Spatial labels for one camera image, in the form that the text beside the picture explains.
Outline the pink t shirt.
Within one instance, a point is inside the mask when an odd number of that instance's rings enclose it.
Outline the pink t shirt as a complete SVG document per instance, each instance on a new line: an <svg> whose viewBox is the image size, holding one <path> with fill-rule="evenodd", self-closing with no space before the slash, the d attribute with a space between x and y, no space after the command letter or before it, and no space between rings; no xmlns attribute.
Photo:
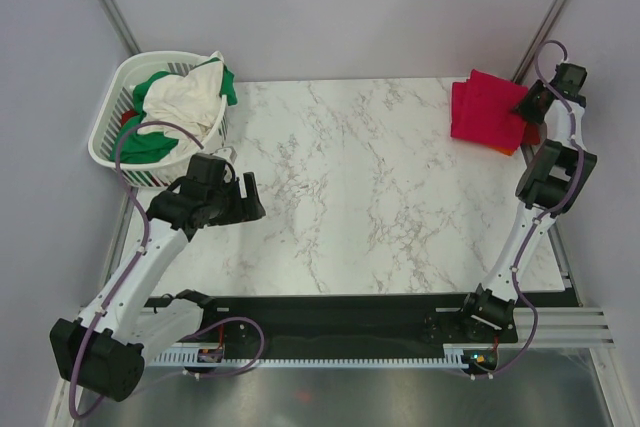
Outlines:
<svg viewBox="0 0 640 427"><path fill-rule="evenodd" d="M527 122L515 108L527 92L524 86L472 70L467 80L451 86L451 137L489 148L518 149Z"/></svg>

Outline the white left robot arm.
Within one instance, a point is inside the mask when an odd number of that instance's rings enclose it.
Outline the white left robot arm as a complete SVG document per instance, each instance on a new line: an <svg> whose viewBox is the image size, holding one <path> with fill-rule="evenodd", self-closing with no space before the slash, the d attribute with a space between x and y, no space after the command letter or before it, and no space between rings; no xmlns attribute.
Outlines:
<svg viewBox="0 0 640 427"><path fill-rule="evenodd" d="M253 173L237 175L215 154L197 153L187 172L142 212L143 232L98 295L74 320L59 319L49 338L62 379L113 401L127 399L146 365L180 340L208 340L219 316L213 298L175 295L160 313L142 311L156 285L195 234L265 217Z"/></svg>

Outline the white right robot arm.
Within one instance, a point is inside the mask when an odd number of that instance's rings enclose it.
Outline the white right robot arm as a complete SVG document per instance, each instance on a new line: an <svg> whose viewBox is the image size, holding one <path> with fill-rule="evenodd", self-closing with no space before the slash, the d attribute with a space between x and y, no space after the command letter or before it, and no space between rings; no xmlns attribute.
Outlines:
<svg viewBox="0 0 640 427"><path fill-rule="evenodd" d="M546 165L453 139L444 79L255 82L233 112L237 167L266 216L228 237L226 290L373 304L556 288L546 228L569 185Z"/></svg>

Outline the folded dark red t shirt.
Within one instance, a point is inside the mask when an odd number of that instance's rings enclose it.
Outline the folded dark red t shirt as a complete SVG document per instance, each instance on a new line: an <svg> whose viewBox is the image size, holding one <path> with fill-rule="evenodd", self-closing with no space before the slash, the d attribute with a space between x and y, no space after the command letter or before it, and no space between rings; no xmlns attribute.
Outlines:
<svg viewBox="0 0 640 427"><path fill-rule="evenodd" d="M535 123L527 122L523 131L521 144L525 146L536 146L540 143L539 126Z"/></svg>

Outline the folded orange t shirt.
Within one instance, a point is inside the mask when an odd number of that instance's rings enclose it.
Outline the folded orange t shirt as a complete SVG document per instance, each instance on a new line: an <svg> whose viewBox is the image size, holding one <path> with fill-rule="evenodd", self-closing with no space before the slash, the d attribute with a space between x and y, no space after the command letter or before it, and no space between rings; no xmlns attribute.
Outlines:
<svg viewBox="0 0 640 427"><path fill-rule="evenodd" d="M493 150L497 151L497 152L500 152L503 155L506 155L506 156L512 156L517 150L517 148L516 149L512 149L512 148L503 148L503 147L494 147L494 146L492 146L491 148Z"/></svg>

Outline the white t shirt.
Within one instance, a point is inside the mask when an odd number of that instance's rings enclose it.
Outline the white t shirt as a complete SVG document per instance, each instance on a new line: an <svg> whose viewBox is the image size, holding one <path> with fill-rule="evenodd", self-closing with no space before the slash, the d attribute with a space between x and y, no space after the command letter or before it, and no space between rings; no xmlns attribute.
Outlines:
<svg viewBox="0 0 640 427"><path fill-rule="evenodd" d="M234 74L220 52L201 60L186 75L164 73L151 80L142 96L138 135L167 141L174 153L202 142L213 130L222 105L237 103Z"/></svg>

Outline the green t shirt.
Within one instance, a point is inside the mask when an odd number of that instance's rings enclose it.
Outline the green t shirt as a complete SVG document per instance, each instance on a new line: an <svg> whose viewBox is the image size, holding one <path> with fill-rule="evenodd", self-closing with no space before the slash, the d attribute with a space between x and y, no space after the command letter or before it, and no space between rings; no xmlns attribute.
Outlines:
<svg viewBox="0 0 640 427"><path fill-rule="evenodd" d="M134 87L132 92L133 109L142 112L142 96L146 92L146 87L151 80L154 80L169 71L159 71L152 74L146 81ZM120 161L129 164L149 164L163 161L165 159L172 161L184 154L189 149L180 150L176 153L170 150L171 145L167 141L161 141L157 138L143 138L138 135L138 130L131 134L122 142Z"/></svg>

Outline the dark red t shirt in basket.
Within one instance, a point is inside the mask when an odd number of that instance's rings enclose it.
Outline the dark red t shirt in basket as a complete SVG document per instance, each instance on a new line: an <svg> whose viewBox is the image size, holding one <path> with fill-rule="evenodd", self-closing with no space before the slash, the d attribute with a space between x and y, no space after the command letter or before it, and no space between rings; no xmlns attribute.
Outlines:
<svg viewBox="0 0 640 427"><path fill-rule="evenodd" d="M140 124L143 119L144 119L143 112L138 112L134 109L130 109L121 115L121 118L120 118L121 130L126 132L129 129Z"/></svg>

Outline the white plastic laundry basket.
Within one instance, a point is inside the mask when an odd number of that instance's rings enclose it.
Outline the white plastic laundry basket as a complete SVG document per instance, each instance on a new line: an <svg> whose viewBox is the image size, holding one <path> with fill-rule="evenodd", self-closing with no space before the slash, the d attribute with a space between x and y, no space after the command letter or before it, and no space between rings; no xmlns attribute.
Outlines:
<svg viewBox="0 0 640 427"><path fill-rule="evenodd" d="M138 54L124 61L114 74L90 136L88 150L92 159L97 164L113 170L115 161L120 161L122 142L144 126L141 123L124 134L120 132L121 115L133 109L132 92L135 86L159 71L184 76L201 60L209 58L212 54L202 56L180 51L154 51ZM195 146L172 161L165 159L149 164L129 164L120 161L124 179L137 188L168 186L186 173L192 155L197 152L214 153L225 146L228 132L227 110L230 107L232 106L222 105L222 112L218 115L213 130L202 142L189 135Z"/></svg>

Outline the right corner metal post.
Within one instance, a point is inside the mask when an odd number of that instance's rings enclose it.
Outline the right corner metal post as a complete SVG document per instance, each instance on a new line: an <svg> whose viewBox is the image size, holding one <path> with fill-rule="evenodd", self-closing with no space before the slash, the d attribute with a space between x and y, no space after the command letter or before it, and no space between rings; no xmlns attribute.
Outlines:
<svg viewBox="0 0 640 427"><path fill-rule="evenodd" d="M549 39L549 36L561 17L565 7L568 5L570 0L552 0L549 8L547 9L540 25L535 31L535 34L530 41L524 55L519 61L512 77L511 81L517 84L521 84L529 69L531 68L535 54L541 44Z"/></svg>

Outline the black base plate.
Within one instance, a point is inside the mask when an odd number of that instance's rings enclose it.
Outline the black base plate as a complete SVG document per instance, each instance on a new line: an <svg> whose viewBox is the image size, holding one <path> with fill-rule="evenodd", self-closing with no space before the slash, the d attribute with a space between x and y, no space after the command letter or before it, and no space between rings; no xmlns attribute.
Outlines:
<svg viewBox="0 0 640 427"><path fill-rule="evenodd" d="M565 313L573 290L499 301L487 294L206 297L183 291L147 304L161 315L184 300L203 318L178 335L221 342L227 360L369 361L438 358L447 344L514 345L519 313Z"/></svg>

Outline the aluminium frame rail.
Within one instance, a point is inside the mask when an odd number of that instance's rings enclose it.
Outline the aluminium frame rail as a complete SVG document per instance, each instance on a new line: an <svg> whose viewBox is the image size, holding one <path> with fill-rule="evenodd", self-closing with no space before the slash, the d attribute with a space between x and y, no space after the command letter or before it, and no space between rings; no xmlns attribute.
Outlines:
<svg viewBox="0 0 640 427"><path fill-rule="evenodd" d="M604 311L597 307L538 308L531 348L613 348Z"/></svg>

